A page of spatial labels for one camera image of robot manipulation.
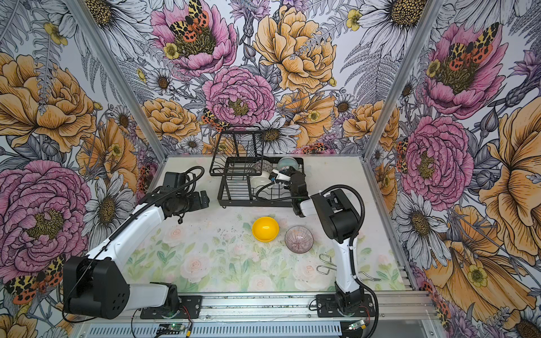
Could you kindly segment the mint green bowl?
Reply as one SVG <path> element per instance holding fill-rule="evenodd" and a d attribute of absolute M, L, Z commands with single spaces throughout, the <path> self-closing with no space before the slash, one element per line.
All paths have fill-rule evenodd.
<path fill-rule="evenodd" d="M 293 169 L 293 170 L 299 170 L 300 165 L 297 162 L 297 160 L 291 156 L 286 156 L 281 158 L 276 166 L 278 171 Z"/>

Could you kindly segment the cream white bowl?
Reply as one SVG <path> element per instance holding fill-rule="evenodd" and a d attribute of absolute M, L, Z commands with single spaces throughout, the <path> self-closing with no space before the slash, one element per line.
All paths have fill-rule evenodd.
<path fill-rule="evenodd" d="M 270 179 L 270 173 L 267 171 L 264 171 L 262 175 L 260 176 L 253 176 L 250 179 L 250 185 L 253 189 L 259 189 L 260 187 L 264 187 L 270 183 L 272 183 L 272 180 Z"/>

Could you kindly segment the yellow bowl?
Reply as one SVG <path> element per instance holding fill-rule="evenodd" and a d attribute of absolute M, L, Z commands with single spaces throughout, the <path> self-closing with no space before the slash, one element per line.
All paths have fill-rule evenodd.
<path fill-rule="evenodd" d="M 280 227 L 272 217 L 258 218 L 252 225 L 252 235 L 259 242 L 272 242 L 279 235 Z"/>

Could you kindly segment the black white patterned bowl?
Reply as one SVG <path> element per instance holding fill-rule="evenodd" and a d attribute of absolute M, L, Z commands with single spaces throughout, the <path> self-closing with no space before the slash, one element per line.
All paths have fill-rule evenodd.
<path fill-rule="evenodd" d="M 248 166 L 247 172 L 252 176 L 260 176 L 266 170 L 265 167 L 264 161 L 256 161 Z"/>

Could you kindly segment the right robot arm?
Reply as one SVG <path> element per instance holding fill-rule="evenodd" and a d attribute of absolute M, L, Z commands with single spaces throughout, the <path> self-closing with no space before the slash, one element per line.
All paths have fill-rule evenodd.
<path fill-rule="evenodd" d="M 305 174 L 288 166 L 274 169 L 269 179 L 290 192 L 277 201 L 290 201 L 300 218 L 315 215 L 335 250 L 335 301 L 343 314 L 355 312 L 368 289 L 357 276 L 356 243 L 366 211 L 362 196 L 346 184 L 334 184 L 315 194 L 308 194 Z"/>

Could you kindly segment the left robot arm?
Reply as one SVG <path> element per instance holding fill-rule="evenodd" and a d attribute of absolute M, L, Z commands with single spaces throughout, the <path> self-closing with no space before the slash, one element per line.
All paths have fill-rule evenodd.
<path fill-rule="evenodd" d="M 123 277 L 128 259 L 142 242 L 169 218 L 183 222 L 186 214 L 209 207 L 205 191 L 197 191 L 201 166 L 182 173 L 167 172 L 163 184 L 147 193 L 128 218 L 103 242 L 63 266 L 63 315 L 84 321 L 112 320 L 122 312 L 151 308 L 174 315 L 180 310 L 175 284 L 130 284 Z"/>

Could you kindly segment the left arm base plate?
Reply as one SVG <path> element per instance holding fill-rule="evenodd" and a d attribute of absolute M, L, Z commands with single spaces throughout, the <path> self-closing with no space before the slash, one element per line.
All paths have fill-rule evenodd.
<path fill-rule="evenodd" d="M 202 296 L 179 296 L 177 308 L 144 308 L 139 316 L 142 320 L 198 319 L 202 300 Z"/>

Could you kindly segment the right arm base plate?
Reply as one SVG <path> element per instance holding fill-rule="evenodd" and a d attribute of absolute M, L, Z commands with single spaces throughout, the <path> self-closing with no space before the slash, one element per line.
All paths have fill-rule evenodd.
<path fill-rule="evenodd" d="M 315 298 L 316 312 L 319 318 L 338 318 L 338 317 L 361 317 L 374 318 L 376 316 L 373 297 L 369 294 L 364 296 L 364 300 L 352 310 L 340 311 L 334 294 L 317 294 Z"/>

